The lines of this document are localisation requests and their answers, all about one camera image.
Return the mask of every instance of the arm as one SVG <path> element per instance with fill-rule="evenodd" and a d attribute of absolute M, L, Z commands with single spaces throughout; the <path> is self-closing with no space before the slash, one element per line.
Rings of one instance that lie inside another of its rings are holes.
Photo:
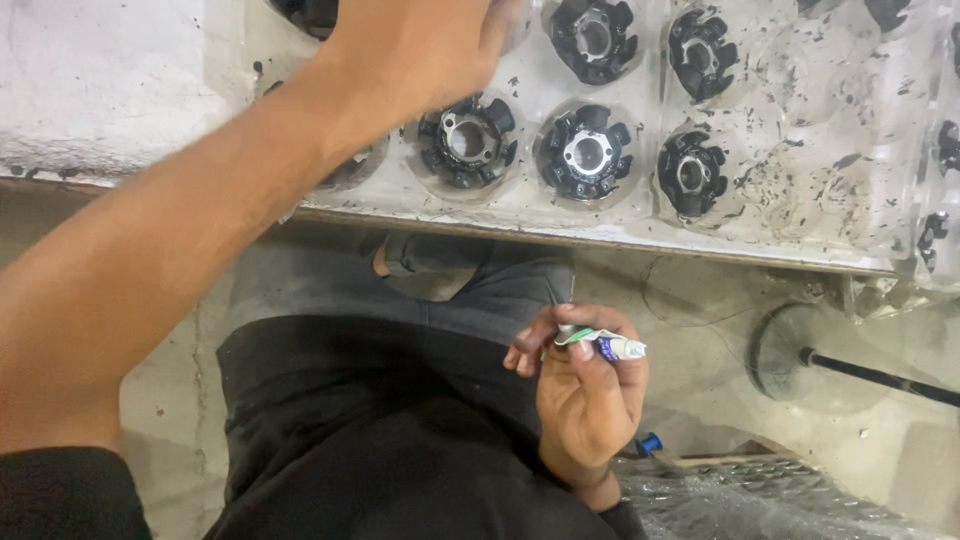
<path fill-rule="evenodd" d="M 343 0 L 286 85 L 0 274 L 0 453 L 115 449 L 124 376 L 318 179 L 485 84 L 515 14 L 515 0 Z"/>

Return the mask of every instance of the black rod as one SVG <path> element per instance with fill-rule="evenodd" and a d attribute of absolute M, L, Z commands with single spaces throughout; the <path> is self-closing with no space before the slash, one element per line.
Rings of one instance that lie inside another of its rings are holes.
<path fill-rule="evenodd" d="M 800 352 L 800 361 L 806 365 L 818 365 L 831 371 L 847 374 L 851 377 L 889 386 L 895 390 L 923 396 L 935 402 L 960 407 L 960 392 L 954 392 L 940 388 L 939 386 L 926 384 L 925 382 L 890 375 L 889 373 L 869 367 L 858 366 L 843 360 L 823 356 L 810 348 L 803 349 Z"/>

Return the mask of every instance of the fingernail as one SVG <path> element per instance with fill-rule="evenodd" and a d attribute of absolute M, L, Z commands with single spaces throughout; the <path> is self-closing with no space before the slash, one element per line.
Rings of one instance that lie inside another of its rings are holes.
<path fill-rule="evenodd" d="M 570 345 L 570 355 L 575 360 L 586 362 L 593 358 L 593 343 L 589 341 L 578 341 Z"/>

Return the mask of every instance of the glue tube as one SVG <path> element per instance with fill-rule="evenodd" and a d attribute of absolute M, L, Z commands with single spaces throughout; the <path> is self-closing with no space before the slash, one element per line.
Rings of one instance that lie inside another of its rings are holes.
<path fill-rule="evenodd" d="M 569 345 L 577 341 L 592 341 L 593 348 L 606 361 L 637 360 L 646 356 L 647 346 L 633 339 L 590 327 L 559 325 L 554 343 Z"/>

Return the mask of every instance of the hand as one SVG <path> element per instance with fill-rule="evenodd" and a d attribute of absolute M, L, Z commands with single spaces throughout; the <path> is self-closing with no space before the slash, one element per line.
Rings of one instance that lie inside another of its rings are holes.
<path fill-rule="evenodd" d="M 540 371 L 540 459 L 590 507 L 607 509 L 619 500 L 607 464 L 636 433 L 649 367 L 646 358 L 607 362 L 587 342 L 557 347 L 553 338 L 558 324 L 639 337 L 630 321 L 610 307 L 549 307 L 517 335 L 503 361 L 523 377 Z"/>
<path fill-rule="evenodd" d="M 406 120 L 485 86 L 519 9 L 519 0 L 341 0 L 318 56 L 336 55 L 352 84 Z"/>

